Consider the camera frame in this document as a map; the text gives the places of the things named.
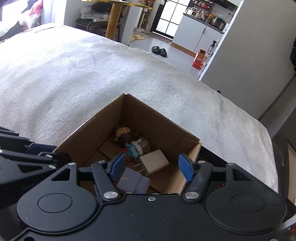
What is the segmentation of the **brown cardboard box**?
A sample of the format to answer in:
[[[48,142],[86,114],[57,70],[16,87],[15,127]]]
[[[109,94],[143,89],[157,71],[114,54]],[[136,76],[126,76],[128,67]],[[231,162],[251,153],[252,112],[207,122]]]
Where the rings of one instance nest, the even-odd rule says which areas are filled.
[[[199,138],[130,94],[122,94],[79,126],[56,149],[80,167],[125,154],[126,167],[147,176],[158,193],[181,194],[179,154],[197,160]]]

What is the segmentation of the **black tray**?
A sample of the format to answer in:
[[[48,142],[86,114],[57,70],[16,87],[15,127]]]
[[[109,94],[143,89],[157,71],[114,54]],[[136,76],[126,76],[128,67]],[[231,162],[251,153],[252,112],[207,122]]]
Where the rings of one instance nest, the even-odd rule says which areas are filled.
[[[201,150],[199,151],[197,161],[205,161],[211,163],[214,167],[225,168],[227,162],[208,150],[207,148],[201,146]]]

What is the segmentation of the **rice cooker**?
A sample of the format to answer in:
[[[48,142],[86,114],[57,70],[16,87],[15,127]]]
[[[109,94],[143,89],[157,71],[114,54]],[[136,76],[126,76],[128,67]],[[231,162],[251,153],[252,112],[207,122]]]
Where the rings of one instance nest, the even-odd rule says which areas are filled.
[[[224,30],[224,28],[226,26],[226,22],[222,18],[220,18],[218,16],[214,16],[212,18],[211,25],[222,31],[222,30]]]

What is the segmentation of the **orange cardboard box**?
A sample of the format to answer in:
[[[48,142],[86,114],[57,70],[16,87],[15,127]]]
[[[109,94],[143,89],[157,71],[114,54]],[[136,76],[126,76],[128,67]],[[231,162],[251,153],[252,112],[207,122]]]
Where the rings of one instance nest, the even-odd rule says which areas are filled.
[[[198,70],[201,70],[205,56],[206,56],[206,51],[200,49],[194,57],[192,66]]]

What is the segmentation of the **brown-haired doll figurine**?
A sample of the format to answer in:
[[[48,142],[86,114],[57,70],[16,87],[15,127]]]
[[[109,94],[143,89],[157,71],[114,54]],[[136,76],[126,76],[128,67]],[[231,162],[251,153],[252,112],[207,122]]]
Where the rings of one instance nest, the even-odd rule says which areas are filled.
[[[134,139],[132,130],[127,126],[117,126],[115,128],[114,141],[120,146],[124,147],[126,143],[130,144]]]

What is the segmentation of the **yellow slippers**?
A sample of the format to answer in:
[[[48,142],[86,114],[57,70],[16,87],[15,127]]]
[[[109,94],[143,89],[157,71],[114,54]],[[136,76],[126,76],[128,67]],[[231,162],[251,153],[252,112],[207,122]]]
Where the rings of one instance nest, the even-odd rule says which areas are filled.
[[[141,36],[141,35],[135,35],[135,36],[132,36],[131,39],[130,39],[130,42],[133,42],[135,40],[144,40],[145,37]]]

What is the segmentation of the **black slipper right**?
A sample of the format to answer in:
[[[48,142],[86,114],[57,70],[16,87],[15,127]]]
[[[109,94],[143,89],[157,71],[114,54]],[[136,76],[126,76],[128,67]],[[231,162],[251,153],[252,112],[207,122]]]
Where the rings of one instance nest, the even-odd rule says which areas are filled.
[[[161,48],[161,49],[159,50],[159,55],[160,55],[161,57],[166,58],[166,57],[167,57],[167,51],[166,51],[166,49],[165,49],[165,48]]]

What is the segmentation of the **blue red small figurine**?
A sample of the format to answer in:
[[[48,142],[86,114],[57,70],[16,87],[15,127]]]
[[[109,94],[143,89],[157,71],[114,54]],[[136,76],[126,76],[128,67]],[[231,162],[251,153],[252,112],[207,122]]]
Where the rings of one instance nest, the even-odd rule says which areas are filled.
[[[126,143],[124,147],[118,148],[117,150],[118,152],[125,154],[125,160],[127,164],[136,161],[139,157],[136,148],[129,143]]]

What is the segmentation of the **white charger plug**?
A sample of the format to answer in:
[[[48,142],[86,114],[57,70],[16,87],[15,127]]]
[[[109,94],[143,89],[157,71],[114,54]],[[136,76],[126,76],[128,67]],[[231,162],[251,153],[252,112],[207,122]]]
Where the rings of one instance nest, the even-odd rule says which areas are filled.
[[[138,164],[134,167],[139,167],[139,173],[145,176],[154,174],[169,165],[163,152],[158,149],[138,158]]]

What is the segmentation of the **striped wooden figurine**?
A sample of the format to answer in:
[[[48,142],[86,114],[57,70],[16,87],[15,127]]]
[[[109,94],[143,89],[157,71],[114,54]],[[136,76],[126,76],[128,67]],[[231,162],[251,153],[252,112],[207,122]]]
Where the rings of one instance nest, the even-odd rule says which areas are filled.
[[[148,154],[151,151],[151,146],[145,137],[140,137],[136,141],[132,141],[131,145],[136,149],[139,156]]]

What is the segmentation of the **white standing fan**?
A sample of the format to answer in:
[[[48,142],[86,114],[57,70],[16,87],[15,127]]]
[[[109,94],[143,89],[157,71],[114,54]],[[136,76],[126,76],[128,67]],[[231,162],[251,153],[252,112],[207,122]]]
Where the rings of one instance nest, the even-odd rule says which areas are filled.
[[[134,28],[134,31],[136,31],[136,32],[147,31],[150,14],[151,14],[150,9],[143,9],[142,10],[141,14],[139,15],[137,25]]]

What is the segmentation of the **purple small case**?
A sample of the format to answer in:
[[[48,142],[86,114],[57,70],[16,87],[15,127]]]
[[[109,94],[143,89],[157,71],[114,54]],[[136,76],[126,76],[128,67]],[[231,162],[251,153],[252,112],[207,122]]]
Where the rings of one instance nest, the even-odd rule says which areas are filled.
[[[150,178],[126,168],[117,183],[117,188],[124,193],[145,194],[149,185]]]

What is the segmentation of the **black round stool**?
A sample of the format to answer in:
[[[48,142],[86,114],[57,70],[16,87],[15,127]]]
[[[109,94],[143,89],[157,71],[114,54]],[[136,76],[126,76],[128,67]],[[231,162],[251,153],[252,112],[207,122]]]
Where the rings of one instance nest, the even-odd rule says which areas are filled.
[[[105,37],[108,21],[94,22],[92,19],[78,18],[75,28]]]

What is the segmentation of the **black slipper left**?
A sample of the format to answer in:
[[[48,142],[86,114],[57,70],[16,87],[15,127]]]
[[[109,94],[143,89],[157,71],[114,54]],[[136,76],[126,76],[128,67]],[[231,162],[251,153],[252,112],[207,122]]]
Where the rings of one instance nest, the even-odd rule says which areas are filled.
[[[153,46],[151,48],[152,53],[159,55],[160,54],[160,48],[159,46]]]

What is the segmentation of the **black slipper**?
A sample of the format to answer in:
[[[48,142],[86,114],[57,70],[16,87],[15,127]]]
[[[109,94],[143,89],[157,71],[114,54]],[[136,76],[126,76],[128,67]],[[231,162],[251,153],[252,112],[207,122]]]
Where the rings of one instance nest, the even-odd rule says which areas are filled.
[[[160,54],[160,48],[159,46],[153,46],[151,48],[152,53],[159,55]]]
[[[165,48],[161,48],[161,49],[159,50],[159,55],[160,55],[161,57],[166,58],[166,57],[167,57],[167,51],[166,51],[166,49],[165,49]]]

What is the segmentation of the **round gold side table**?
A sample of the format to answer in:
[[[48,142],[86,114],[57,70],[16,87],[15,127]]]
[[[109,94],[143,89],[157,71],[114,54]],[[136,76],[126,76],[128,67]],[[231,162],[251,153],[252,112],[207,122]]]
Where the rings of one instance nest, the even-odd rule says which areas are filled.
[[[105,11],[110,7],[110,17],[107,24],[106,37],[108,39],[114,40],[115,33],[121,15],[121,10],[123,6],[135,6],[138,8],[152,10],[154,3],[152,1],[137,1],[136,3],[131,1],[83,1],[83,2],[94,2],[92,8],[95,11]]]

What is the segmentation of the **white kitchen cabinet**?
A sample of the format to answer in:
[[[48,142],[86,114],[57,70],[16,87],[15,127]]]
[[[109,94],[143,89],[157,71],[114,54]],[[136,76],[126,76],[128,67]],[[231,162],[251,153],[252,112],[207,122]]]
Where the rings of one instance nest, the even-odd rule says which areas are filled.
[[[212,25],[183,13],[182,20],[173,37],[171,46],[195,57],[201,49],[207,51],[213,41],[221,39],[224,33]]]

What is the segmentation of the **spray bottle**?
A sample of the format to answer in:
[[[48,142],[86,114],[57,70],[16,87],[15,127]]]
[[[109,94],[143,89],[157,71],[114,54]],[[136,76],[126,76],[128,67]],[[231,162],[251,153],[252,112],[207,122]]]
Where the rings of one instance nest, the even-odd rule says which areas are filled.
[[[215,48],[215,45],[216,45],[216,41],[214,40],[213,41],[213,43],[210,45],[210,47],[209,47],[209,49],[208,49],[208,55],[211,55],[212,54],[212,52],[213,52],[213,50],[214,50],[214,48]]]

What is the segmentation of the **white power strip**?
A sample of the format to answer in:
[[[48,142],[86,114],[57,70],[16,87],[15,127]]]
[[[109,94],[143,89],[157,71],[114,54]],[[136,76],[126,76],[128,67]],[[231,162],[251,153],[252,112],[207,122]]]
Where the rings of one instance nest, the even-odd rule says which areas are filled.
[[[94,20],[95,22],[107,22],[109,20],[109,14],[99,13],[93,10],[90,6],[81,8],[81,19]]]

